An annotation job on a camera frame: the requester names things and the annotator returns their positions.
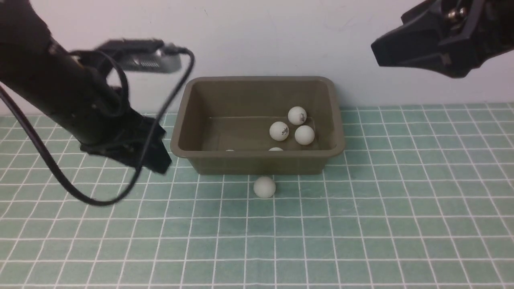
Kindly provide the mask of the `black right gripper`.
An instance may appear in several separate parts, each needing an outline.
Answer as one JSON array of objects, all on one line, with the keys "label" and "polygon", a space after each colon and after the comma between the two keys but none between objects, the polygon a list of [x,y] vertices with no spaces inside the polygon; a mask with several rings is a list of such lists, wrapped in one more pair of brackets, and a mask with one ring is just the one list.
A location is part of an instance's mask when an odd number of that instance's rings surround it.
[{"label": "black right gripper", "polygon": [[513,51],[512,0],[424,0],[401,19],[402,26],[371,44],[381,67],[459,79]]}]

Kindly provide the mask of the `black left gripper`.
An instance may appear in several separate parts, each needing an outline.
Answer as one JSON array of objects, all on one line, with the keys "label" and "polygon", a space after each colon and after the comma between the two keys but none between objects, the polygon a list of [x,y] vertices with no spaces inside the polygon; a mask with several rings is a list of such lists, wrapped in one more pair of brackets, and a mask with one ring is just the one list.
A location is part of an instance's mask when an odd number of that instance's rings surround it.
[{"label": "black left gripper", "polygon": [[[128,89],[111,87],[121,97],[123,114],[118,117],[104,117],[98,128],[103,130],[101,140],[94,144],[81,143],[81,150],[97,156],[105,156],[124,165],[137,165],[143,153],[155,117],[141,115],[131,108]],[[165,147],[149,147],[143,157],[143,168],[154,173],[166,174],[172,164]]]}]

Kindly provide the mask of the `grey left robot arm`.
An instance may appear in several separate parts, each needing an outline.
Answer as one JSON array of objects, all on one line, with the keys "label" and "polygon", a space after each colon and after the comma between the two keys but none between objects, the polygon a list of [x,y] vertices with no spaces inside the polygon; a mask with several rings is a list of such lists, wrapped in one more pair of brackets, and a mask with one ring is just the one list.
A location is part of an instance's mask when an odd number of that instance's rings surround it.
[{"label": "grey left robot arm", "polygon": [[171,73],[169,45],[158,39],[111,39],[77,58],[54,40],[28,0],[1,2],[1,82],[72,134],[83,152],[136,168],[155,122],[130,106],[106,78],[114,67]]}]

